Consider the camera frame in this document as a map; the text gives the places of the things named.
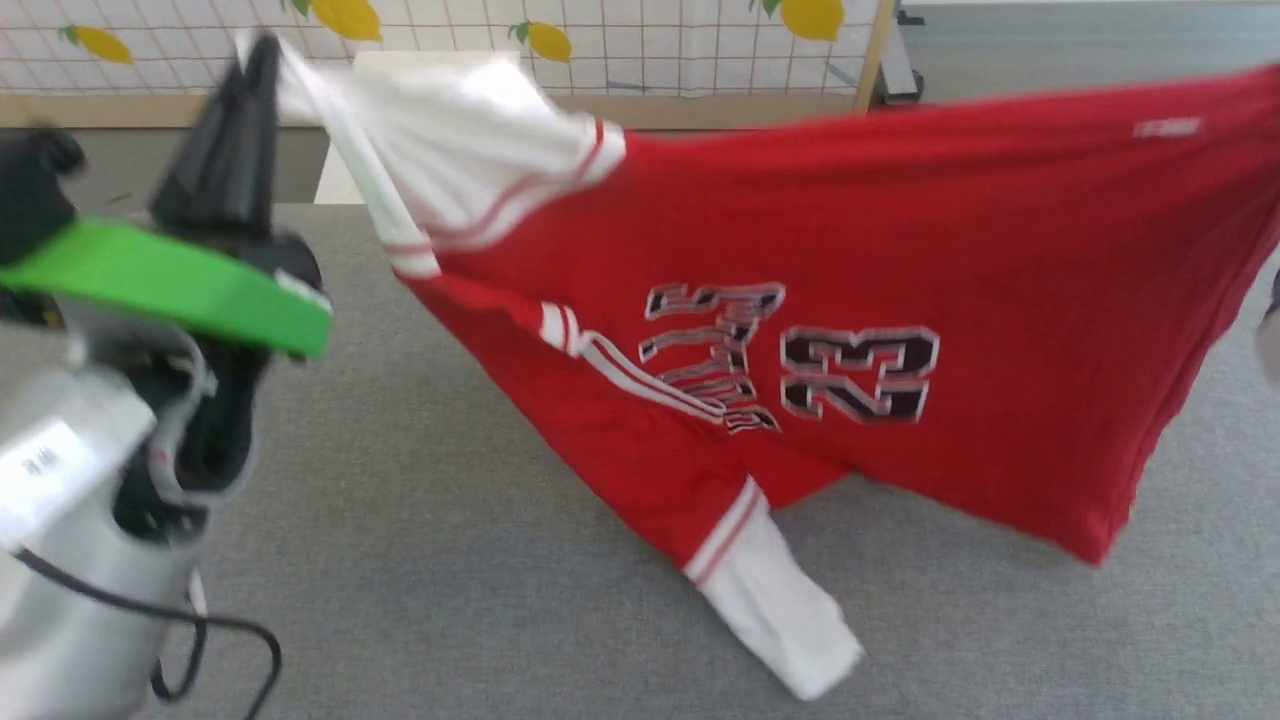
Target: red jersey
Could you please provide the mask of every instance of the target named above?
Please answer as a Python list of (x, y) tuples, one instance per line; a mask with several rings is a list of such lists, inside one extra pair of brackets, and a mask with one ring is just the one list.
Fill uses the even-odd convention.
[(856, 471), (1101, 562), (1276, 242), (1280, 68), (677, 142), (467, 105), (493, 152), (440, 97), (434, 165), (362, 118), (398, 277), (800, 697), (860, 648), (769, 509)]

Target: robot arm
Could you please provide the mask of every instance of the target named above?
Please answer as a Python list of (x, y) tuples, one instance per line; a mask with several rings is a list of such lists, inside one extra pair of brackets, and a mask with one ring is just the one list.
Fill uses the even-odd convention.
[[(174, 621), (266, 641), (191, 596), (209, 520), (243, 487), (253, 400), (278, 355), (319, 356), (314, 256), (270, 222), (279, 47), (233, 63), (151, 204), (155, 231), (79, 219), (58, 131), (0, 146), (0, 319), (64, 329), (68, 361), (0, 404), (0, 720), (119, 720)], [(172, 288), (191, 288), (174, 293)]]

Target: gray carpet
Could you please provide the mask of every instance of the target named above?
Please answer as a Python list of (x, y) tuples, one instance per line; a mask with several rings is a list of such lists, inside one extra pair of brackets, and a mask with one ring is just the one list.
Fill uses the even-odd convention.
[[(1101, 570), (858, 479), (782, 512), (869, 653), (803, 705), (396, 284), (360, 209), (279, 217), (320, 255), (337, 334), (269, 383), (262, 465), (204, 565), (215, 609), (285, 644), (265, 717), (1280, 717), (1261, 286)], [(14, 331), (0, 348), (0, 389), (56, 352)], [(216, 637), (195, 698), (155, 717), (238, 717), (265, 669), (261, 646)]]

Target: lemon print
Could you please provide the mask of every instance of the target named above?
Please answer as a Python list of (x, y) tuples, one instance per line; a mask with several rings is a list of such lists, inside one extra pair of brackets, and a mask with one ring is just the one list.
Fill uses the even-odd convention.
[(369, 0), (291, 0), (302, 17), (315, 10), (320, 24), (347, 40), (383, 41), (383, 23)]
[(512, 33), (521, 45), (527, 41), (534, 53), (548, 60), (567, 63), (573, 55), (573, 45), (568, 41), (568, 36), (556, 26), (525, 20), (507, 28), (507, 37)]
[(845, 4), (841, 0), (760, 0), (764, 14), (782, 5), (782, 24), (796, 37), (835, 42), (840, 26), (845, 22)]
[(61, 37), (72, 45), (84, 47), (91, 54), (106, 60), (108, 63), (120, 63), (122, 65), (133, 64), (133, 54), (129, 53), (129, 49), (105, 29), (84, 26), (67, 26), (58, 29), (58, 37)]

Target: label sticker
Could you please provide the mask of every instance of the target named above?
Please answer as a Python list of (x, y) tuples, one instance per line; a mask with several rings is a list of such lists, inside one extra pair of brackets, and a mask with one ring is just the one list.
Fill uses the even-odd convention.
[(0, 544), (17, 550), (90, 489), (99, 460), (60, 419), (0, 446)]

